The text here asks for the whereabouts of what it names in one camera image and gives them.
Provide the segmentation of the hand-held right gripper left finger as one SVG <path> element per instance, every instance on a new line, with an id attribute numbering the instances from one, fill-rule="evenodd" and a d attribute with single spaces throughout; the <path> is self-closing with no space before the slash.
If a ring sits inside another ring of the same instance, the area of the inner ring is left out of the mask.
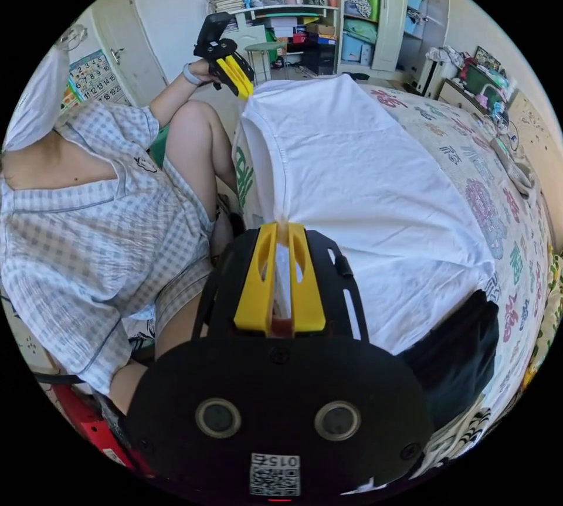
<path id="1" fill-rule="evenodd" d="M 272 333 L 278 225 L 267 223 L 236 239 L 241 251 L 243 283 L 234 315 L 237 329 Z"/>

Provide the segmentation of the person's left hand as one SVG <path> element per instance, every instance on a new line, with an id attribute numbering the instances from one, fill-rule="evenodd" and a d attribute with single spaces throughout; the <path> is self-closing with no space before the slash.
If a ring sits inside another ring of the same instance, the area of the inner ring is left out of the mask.
<path id="1" fill-rule="evenodd" d="M 188 64 L 188 73 L 191 82 L 195 86 L 204 86 L 207 84 L 220 85 L 219 77 L 212 74 L 209 63 L 205 59 L 198 59 Z"/>

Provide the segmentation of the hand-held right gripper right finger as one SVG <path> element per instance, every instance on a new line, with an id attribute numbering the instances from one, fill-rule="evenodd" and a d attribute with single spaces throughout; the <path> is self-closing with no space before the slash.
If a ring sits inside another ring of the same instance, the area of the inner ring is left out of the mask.
<path id="1" fill-rule="evenodd" d="M 290 266 L 291 321 L 295 334 L 321 332 L 326 325 L 305 228 L 287 225 Z"/>

